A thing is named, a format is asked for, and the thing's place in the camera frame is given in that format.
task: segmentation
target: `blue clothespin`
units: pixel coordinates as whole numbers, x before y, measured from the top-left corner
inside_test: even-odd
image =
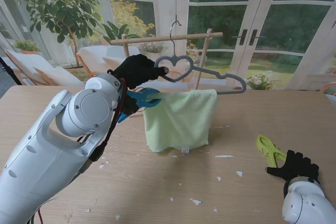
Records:
[[[127,94],[136,99],[136,104],[138,107],[140,108],[151,108],[154,107],[156,105],[158,105],[161,102],[161,99],[152,99],[150,101],[147,101],[147,97],[150,94],[155,94],[155,93],[159,93],[159,90],[157,89],[151,89],[151,88],[146,88],[146,89],[142,89],[139,92],[133,92],[133,91],[127,91]],[[123,112],[121,113],[119,119],[118,119],[118,123],[121,123],[122,121],[124,121],[126,118],[128,118],[130,115],[125,115]]]

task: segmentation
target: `towel tag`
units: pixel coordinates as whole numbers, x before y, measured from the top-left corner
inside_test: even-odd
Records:
[[[182,146],[181,152],[188,154],[189,153],[189,147],[188,146]]]

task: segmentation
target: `grey plastic hanger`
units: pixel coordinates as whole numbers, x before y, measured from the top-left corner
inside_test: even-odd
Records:
[[[224,75],[221,75],[219,72],[195,66],[193,59],[188,55],[176,56],[176,54],[175,54],[175,42],[172,40],[172,29],[173,29],[173,26],[175,24],[179,24],[181,26],[180,22],[176,19],[173,22],[172,26],[170,27],[169,37],[170,37],[170,40],[173,42],[173,45],[174,45],[174,55],[173,56],[161,56],[161,57],[159,57],[155,61],[155,66],[158,67],[160,61],[162,61],[162,60],[169,60],[173,64],[173,66],[176,66],[176,64],[179,60],[187,60],[190,64],[190,67],[187,70],[187,72],[185,72],[181,76],[177,77],[176,79],[172,79],[168,76],[163,76],[162,78],[164,78],[164,79],[166,79],[167,81],[170,81],[170,82],[177,82],[177,81],[182,80],[184,77],[186,77],[188,74],[190,74],[193,70],[196,70],[196,71],[199,71],[199,72],[202,72],[202,73],[212,74],[212,75],[216,76],[218,79],[232,78],[232,79],[235,79],[235,80],[239,81],[240,84],[242,84],[241,85],[243,87],[242,90],[220,91],[220,92],[217,92],[217,94],[240,94],[240,93],[244,93],[246,91],[246,82],[243,80],[243,78],[241,78],[241,77],[239,77],[235,74],[231,74],[231,73],[226,73]]]

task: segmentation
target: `black glove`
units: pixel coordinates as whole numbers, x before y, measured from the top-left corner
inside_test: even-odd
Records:
[[[145,55],[134,55],[113,71],[117,78],[123,78],[130,89],[134,89],[149,80],[156,80],[159,76],[165,76],[169,72],[166,67],[155,68],[154,61]]]
[[[286,181],[292,180],[298,176],[304,176],[318,181],[319,166],[312,164],[311,160],[303,157],[302,153],[288,150],[285,164],[281,168],[267,167],[266,172],[283,178]]]

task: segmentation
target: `french door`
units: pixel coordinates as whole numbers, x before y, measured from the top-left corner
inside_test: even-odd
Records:
[[[188,33],[205,27],[223,32],[210,44],[206,68],[243,78],[270,70],[278,89],[296,89],[331,32],[335,14],[335,0],[189,0]],[[191,41],[186,51],[198,53],[201,45]]]

